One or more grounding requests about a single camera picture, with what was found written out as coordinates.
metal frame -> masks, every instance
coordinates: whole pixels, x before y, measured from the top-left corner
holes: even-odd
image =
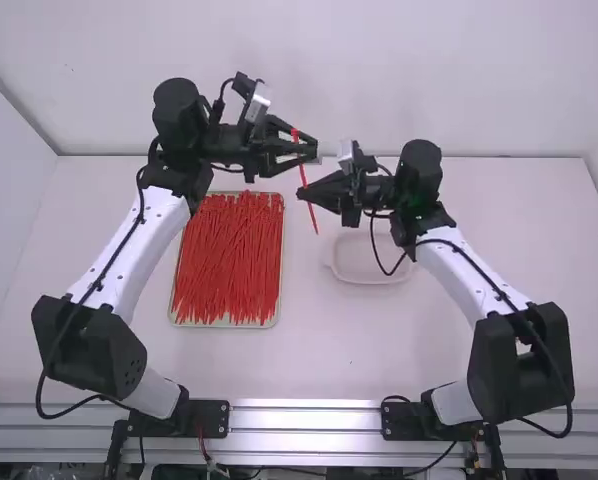
[[[234,400],[230,434],[208,440],[207,447],[226,465],[423,466],[434,460],[446,442],[387,442],[380,433],[379,401],[367,400]],[[48,405],[58,409],[66,405]],[[0,404],[0,462],[91,462],[105,460],[112,424],[127,412],[109,404],[85,406],[46,422],[34,405]],[[563,409],[532,417],[560,429]],[[598,469],[598,409],[577,408],[573,432],[554,440],[520,422],[500,426],[502,450],[510,468]],[[202,465],[195,439],[146,438],[150,464]],[[137,439],[123,449],[123,462],[137,463]],[[462,467],[465,445],[441,462]],[[484,466],[489,465],[479,445]]]

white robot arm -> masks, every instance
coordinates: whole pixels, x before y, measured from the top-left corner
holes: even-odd
[[[474,330],[466,377],[422,394],[430,430],[475,421],[528,423],[525,415],[565,404],[568,422],[557,436],[567,435],[574,382],[566,316],[554,303],[535,305],[470,248],[438,201],[441,150],[426,140],[408,142],[393,175],[350,142],[343,144],[339,163],[341,170],[300,188],[298,198],[341,215],[346,227],[358,227],[365,212],[373,249],[375,218],[389,218],[392,238],[404,249],[401,259],[409,256],[428,270]],[[388,175],[369,175],[379,168]],[[392,275],[400,262],[387,271],[374,253],[381,270]],[[519,354],[517,341],[530,351]]]

red zip tie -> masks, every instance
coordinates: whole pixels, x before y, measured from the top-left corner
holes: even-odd
[[[292,135],[292,141],[299,143],[299,130],[293,128],[290,130],[290,134]],[[301,174],[301,183],[303,184],[303,188],[306,188],[308,186],[308,179],[306,178],[306,170],[303,168],[303,163],[299,165],[299,173]],[[315,233],[319,235],[319,228],[317,228],[317,218],[315,217],[315,211],[312,208],[312,203],[306,203],[308,204],[308,211],[310,212],[310,218],[312,219],[312,226],[315,229]]]

black mounting bracket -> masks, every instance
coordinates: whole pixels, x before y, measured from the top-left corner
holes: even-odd
[[[168,421],[159,420],[137,411],[128,416],[128,437],[226,438],[230,429],[230,403],[227,400],[185,400],[178,409],[185,410],[190,419],[173,428]]]
[[[478,439],[481,423],[441,425],[423,402],[381,403],[381,435],[387,441],[447,440],[459,442]]]

white table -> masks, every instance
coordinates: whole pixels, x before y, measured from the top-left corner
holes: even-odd
[[[41,293],[61,295],[116,229],[134,195],[135,157],[62,160],[46,192],[0,318],[0,459],[102,461],[115,407],[93,406],[56,423],[36,419],[41,369],[30,309]],[[394,166],[395,159],[382,159]],[[442,200],[471,245],[517,289],[568,314],[577,435],[554,441],[512,422],[502,427],[510,466],[598,468],[598,197],[580,159],[453,158],[442,164]],[[315,180],[332,159],[307,168]],[[465,374],[472,334],[435,280],[417,268],[404,285],[342,284],[320,261],[339,218],[294,201],[298,172],[253,189],[286,198],[279,322],[269,330],[175,328],[167,305],[178,240],[150,278],[133,330],[163,375],[193,396],[235,405],[233,431],[210,448],[225,463],[424,465],[445,445],[384,442],[378,401]],[[244,188],[219,173],[215,190]],[[48,404],[83,397],[48,382]],[[561,411],[539,416],[559,429]],[[149,439],[151,462],[200,462],[194,441]],[[138,459],[128,443],[126,460]],[[444,465],[459,465],[457,447]]]

